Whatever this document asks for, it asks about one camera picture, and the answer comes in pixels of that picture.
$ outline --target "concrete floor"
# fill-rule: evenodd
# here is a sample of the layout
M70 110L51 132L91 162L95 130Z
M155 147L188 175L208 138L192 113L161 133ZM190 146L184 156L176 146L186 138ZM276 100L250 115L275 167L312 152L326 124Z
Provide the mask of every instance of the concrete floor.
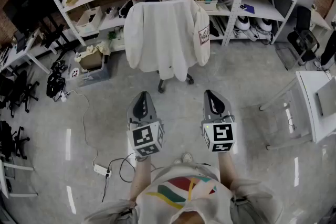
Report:
M42 59L48 67L55 56L50 57ZM114 54L112 62L110 80L82 88L71 84L66 87L67 91L75 89L84 94L90 102L85 127L88 143L99 151L94 163L107 167L112 159L131 152L126 110L131 100L146 90L165 129L163 152L153 156L153 164L167 166L188 151L196 162L217 166L216 154L208 152L199 127L203 93L213 89L234 109L238 141L232 155L239 174L264 181L281 197L285 206L283 223L318 222L335 202L335 136L319 144L274 151L265 148L266 144L289 138L289 124L285 112L279 110L281 101L265 112L258 110L259 105L289 83L297 70L286 71L273 46L240 41L228 47L212 44L208 64L190 68L195 84L174 78L165 83L164 94L157 91L158 75L131 69L124 52ZM10 111L3 109L1 119L13 131L23 126L24 136L30 137L25 144L28 160L15 157L15 164L35 167L34 172L15 172L13 192L36 191L39 196L4 198L4 202L18 223L80 223L99 208L104 189L104 176L92 167L96 151L85 143L82 116L87 102L72 93L66 103L55 103L46 96L48 76L36 65L29 67L29 73L32 81L40 82L36 90L39 101L32 100L28 114L21 106L13 119ZM128 197L130 184L120 179L120 164L112 165L105 201ZM132 180L129 165L121 173Z

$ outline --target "white extension cord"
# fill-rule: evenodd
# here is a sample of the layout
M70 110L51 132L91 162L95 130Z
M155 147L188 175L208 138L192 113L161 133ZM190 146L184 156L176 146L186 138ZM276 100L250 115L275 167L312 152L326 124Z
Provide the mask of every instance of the white extension cord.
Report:
M95 160L96 160L96 158L98 157L98 149L96 149L95 147L91 146L91 145L88 143L88 141L86 140L86 130L85 130L85 125L84 125L84 116L85 116L85 113L88 111L88 109L89 109L89 107L90 107L90 102L89 102L89 100L87 99L87 97L86 97L84 94L79 94L79 93L77 93L77 92L74 91L74 90L68 91L68 92L65 94L65 98L66 98L66 96L70 95L71 92L74 92L76 95L79 95L79 96L84 96L85 99L86 99L86 101L88 101L88 107L86 108L86 110L85 110L85 112L84 112L84 114L83 114L83 117L82 117L82 124L83 124L83 129L84 129L84 138L85 138L85 143L86 143L86 145L89 146L90 148L93 148L93 149L96 150L96 152L97 152L95 158L94 158L93 161L92 161L92 166L95 167Z

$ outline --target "black television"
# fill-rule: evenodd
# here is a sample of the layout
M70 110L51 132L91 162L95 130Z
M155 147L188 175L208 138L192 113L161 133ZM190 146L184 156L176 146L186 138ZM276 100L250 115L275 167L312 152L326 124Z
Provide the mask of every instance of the black television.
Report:
M54 0L8 0L3 10L15 27L27 36L40 20L58 8Z

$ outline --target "white jacket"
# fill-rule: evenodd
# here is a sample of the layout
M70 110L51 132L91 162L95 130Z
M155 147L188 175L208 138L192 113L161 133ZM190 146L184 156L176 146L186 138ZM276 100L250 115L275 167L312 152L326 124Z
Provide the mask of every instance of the white jacket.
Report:
M188 68L210 56L209 16L193 0L142 2L128 12L124 26L127 60L161 79L185 81Z

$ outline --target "patch on sleeve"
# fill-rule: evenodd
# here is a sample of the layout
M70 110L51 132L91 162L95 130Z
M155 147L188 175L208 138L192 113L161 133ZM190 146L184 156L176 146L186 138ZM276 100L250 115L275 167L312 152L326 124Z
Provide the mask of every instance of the patch on sleeve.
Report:
M210 25L205 27L203 30L199 31L198 34L199 34L199 41L200 41L201 45L203 45L204 43L206 43L209 40Z

